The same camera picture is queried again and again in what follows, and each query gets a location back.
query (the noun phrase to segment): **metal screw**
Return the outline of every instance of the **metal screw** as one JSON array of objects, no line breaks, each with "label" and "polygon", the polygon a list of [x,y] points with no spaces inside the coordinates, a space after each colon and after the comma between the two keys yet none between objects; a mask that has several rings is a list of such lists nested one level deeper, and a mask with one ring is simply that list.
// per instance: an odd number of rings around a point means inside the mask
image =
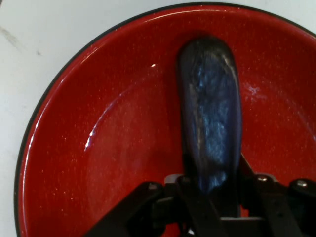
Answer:
[{"label": "metal screw", "polygon": [[262,181],[262,182],[265,182],[265,181],[267,181],[268,179],[267,179],[266,176],[260,175],[260,176],[258,176],[258,180],[259,180],[259,181]]},{"label": "metal screw", "polygon": [[149,189],[149,190],[155,190],[155,189],[157,189],[157,184],[150,183],[149,186],[148,186],[148,189]]},{"label": "metal screw", "polygon": [[296,184],[298,186],[301,186],[301,187],[306,187],[307,186],[307,183],[304,180],[298,180],[298,181],[296,181]]}]

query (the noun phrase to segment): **red bowl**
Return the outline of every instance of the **red bowl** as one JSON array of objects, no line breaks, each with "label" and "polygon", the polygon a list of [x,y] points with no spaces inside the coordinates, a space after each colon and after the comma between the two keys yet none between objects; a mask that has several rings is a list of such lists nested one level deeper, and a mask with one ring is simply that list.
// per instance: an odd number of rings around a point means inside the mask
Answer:
[{"label": "red bowl", "polygon": [[316,178],[315,36],[256,9],[178,5],[108,30],[46,90],[17,164],[18,235],[80,236],[141,182],[182,172],[175,60],[205,34],[235,55],[253,169]]}]

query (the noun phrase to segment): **white surface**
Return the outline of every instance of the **white surface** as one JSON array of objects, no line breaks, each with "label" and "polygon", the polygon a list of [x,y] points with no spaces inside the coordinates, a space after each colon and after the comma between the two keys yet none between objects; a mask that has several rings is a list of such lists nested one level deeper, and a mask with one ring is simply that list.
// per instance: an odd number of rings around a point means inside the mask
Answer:
[{"label": "white surface", "polygon": [[[13,183],[30,116],[59,70],[108,28],[183,0],[3,0],[0,6],[0,236],[15,236]],[[316,0],[221,1],[283,16],[316,33]]]}]

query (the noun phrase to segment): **black bowl rim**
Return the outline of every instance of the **black bowl rim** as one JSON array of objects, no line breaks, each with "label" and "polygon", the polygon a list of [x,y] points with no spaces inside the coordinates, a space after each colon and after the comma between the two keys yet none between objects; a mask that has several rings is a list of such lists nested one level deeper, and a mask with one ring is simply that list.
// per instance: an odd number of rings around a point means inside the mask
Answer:
[{"label": "black bowl rim", "polygon": [[16,169],[15,169],[15,178],[14,178],[14,220],[15,220],[15,228],[16,228],[16,233],[17,236],[20,237],[21,233],[20,233],[20,225],[19,225],[19,218],[18,218],[18,188],[19,188],[19,177],[20,177],[20,172],[21,172],[21,165],[22,165],[22,160],[23,160],[23,153],[25,150],[25,146],[26,146],[26,142],[27,142],[27,138],[29,136],[29,132],[31,130],[32,124],[35,120],[35,117],[37,115],[37,113],[40,110],[40,107],[42,106],[45,98],[47,97],[48,93],[50,92],[51,88],[53,87],[53,85],[55,84],[55,82],[59,79],[59,77],[61,76],[61,74],[66,70],[66,68],[68,68],[68,66],[80,55],[82,54],[89,46],[91,46],[93,43],[95,43],[97,40],[99,40],[100,38],[102,38],[103,36],[105,36],[106,34],[126,25],[127,23],[130,23],[136,19],[139,19],[143,16],[147,16],[156,12],[160,12],[163,10],[167,10],[167,9],[174,9],[174,8],[180,8],[180,7],[185,7],[185,6],[197,6],[197,5],[216,5],[216,6],[231,6],[231,7],[237,7],[237,8],[243,8],[243,9],[248,9],[248,10],[253,10],[253,11],[257,11],[257,12],[261,12],[261,13],[265,13],[269,16],[273,16],[276,17],[278,19],[281,19],[287,23],[290,23],[291,25],[294,25],[298,28],[300,28],[301,30],[305,31],[306,33],[308,33],[309,35],[313,36],[314,38],[316,38],[316,34],[314,34],[313,32],[307,30],[306,28],[302,27],[301,25],[292,22],[284,17],[281,17],[279,15],[264,11],[264,10],[260,10],[254,7],[249,7],[249,6],[243,6],[243,5],[239,5],[239,4],[231,4],[231,3],[220,3],[220,2],[191,2],[191,3],[182,3],[182,4],[175,4],[175,5],[170,5],[170,6],[165,6],[165,7],[160,7],[154,10],[150,10],[147,11],[145,13],[139,14],[137,16],[134,16],[132,18],[129,18],[113,27],[111,27],[110,29],[106,30],[105,32],[101,33],[99,36],[97,36],[96,38],[94,38],[92,41],[90,41],[88,44],[86,44],[81,50],[79,50],[78,53],[76,53],[66,64],[65,66],[59,71],[59,73],[55,76],[55,78],[51,81],[51,83],[48,85],[47,89],[45,90],[45,92],[43,93],[43,95],[41,96],[38,104],[36,105],[32,116],[29,120],[29,123],[26,127],[25,133],[23,135],[22,138],[22,142],[21,142],[21,147],[20,147],[20,151],[19,151],[19,155],[18,155],[18,159],[17,159],[17,164],[16,164]]}]

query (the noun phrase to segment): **black metal bracket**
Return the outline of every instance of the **black metal bracket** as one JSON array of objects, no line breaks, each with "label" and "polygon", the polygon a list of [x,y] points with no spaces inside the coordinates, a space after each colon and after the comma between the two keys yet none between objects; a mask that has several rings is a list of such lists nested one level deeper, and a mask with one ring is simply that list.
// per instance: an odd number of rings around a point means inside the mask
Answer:
[{"label": "black metal bracket", "polygon": [[269,175],[255,175],[241,157],[237,183],[239,203],[249,210],[248,218],[220,217],[194,178],[180,176],[165,186],[142,183],[85,236],[158,237],[171,223],[178,223],[181,236],[316,236],[315,182],[298,179],[285,187]]}]

